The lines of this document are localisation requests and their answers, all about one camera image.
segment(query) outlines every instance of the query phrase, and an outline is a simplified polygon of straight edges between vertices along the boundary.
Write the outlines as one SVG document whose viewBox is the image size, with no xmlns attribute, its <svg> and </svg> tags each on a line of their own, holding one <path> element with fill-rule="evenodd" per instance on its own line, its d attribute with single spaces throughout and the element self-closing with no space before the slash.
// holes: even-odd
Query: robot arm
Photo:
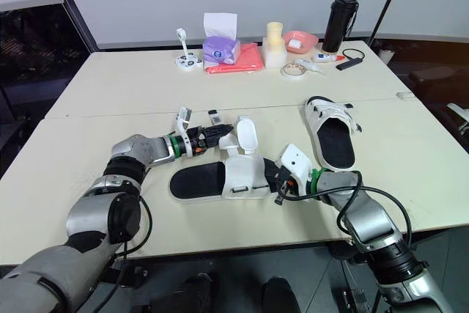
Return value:
<svg viewBox="0 0 469 313">
<path fill-rule="evenodd" d="M 134 135 L 113 147 L 103 176 L 68 214 L 67 242 L 36 253 L 0 280 L 0 312 L 78 310 L 117 249 L 139 230 L 147 171 L 182 154 L 202 154 L 232 130 L 222 124 L 186 130 L 189 117 L 190 111 L 181 109 L 181 135 Z"/>
<path fill-rule="evenodd" d="M 347 205 L 359 181 L 356 173 L 323 172 L 313 180 L 312 170 L 308 169 L 311 161 L 293 145 L 285 149 L 277 164 L 281 170 L 279 176 L 283 175 L 279 182 L 278 204 L 284 196 L 288 198 L 289 190 L 296 196 L 305 196 L 310 193 L 307 190 L 316 188 L 313 193 L 325 191 L 326 195 L 320 197 L 325 204 L 339 212 L 347 207 L 342 219 L 344 225 L 359 252 L 366 255 L 378 289 L 392 305 L 393 312 L 453 312 L 430 272 L 415 258 L 387 212 L 363 190 L 366 187 Z M 293 180 L 296 189 L 291 186 Z M 347 186 L 350 189 L 327 192 Z"/>
</svg>

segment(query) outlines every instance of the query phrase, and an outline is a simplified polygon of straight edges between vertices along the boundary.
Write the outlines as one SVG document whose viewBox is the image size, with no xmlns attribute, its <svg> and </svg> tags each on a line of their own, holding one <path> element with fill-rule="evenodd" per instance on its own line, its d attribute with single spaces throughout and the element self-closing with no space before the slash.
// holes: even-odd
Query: white slipper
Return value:
<svg viewBox="0 0 469 313">
<path fill-rule="evenodd" d="M 311 97 L 305 106 L 306 121 L 313 138 L 317 161 L 335 172 L 355 165 L 350 134 L 361 127 L 348 113 L 351 104 L 338 104 L 324 97 Z"/>
</svg>

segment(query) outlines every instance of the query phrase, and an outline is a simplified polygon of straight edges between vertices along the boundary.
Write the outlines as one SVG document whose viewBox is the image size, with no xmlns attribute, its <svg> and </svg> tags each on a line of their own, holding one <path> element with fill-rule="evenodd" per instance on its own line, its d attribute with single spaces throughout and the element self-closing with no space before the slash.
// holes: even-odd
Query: tissue box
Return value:
<svg viewBox="0 0 469 313">
<path fill-rule="evenodd" d="M 234 65 L 240 57 L 240 40 L 225 37 L 208 37 L 202 45 L 204 59 L 208 62 Z"/>
</svg>

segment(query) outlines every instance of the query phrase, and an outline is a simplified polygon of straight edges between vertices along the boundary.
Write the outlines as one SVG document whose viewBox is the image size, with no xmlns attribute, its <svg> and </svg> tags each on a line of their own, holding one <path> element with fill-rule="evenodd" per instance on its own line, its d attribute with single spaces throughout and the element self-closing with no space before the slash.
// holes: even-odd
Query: floor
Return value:
<svg viewBox="0 0 469 313">
<path fill-rule="evenodd" d="M 468 238 L 469 227 L 450 229 L 422 240 L 416 250 L 417 258 L 430 264 L 435 281 L 455 313 L 469 311 Z M 271 276 L 289 281 L 301 311 L 307 313 L 339 312 L 331 291 L 347 287 L 340 261 L 333 259 L 326 247 L 270 251 L 154 265 L 141 287 L 118 289 L 101 312 L 130 312 L 132 306 L 161 302 L 180 282 L 200 272 L 217 273 L 215 313 L 260 312 L 261 286 Z M 365 265 L 350 266 L 345 275 L 352 288 L 359 287 L 365 292 L 372 306 L 376 286 L 371 271 Z M 92 312 L 110 289 L 110 284 L 101 284 L 79 312 Z M 160 312 L 156 306 L 152 312 Z M 387 307 L 381 302 L 378 311 L 384 312 Z"/>
</svg>

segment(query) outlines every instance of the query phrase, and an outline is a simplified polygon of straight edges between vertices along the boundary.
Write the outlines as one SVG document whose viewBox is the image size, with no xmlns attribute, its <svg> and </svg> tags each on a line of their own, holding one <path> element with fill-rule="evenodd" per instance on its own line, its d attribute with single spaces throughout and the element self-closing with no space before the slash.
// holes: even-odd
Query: pink cloth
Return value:
<svg viewBox="0 0 469 313">
<path fill-rule="evenodd" d="M 218 66 L 207 67 L 208 73 L 232 73 L 235 71 L 256 71 L 264 67 L 257 43 L 246 43 L 241 45 L 241 54 L 236 64 L 218 64 Z"/>
</svg>

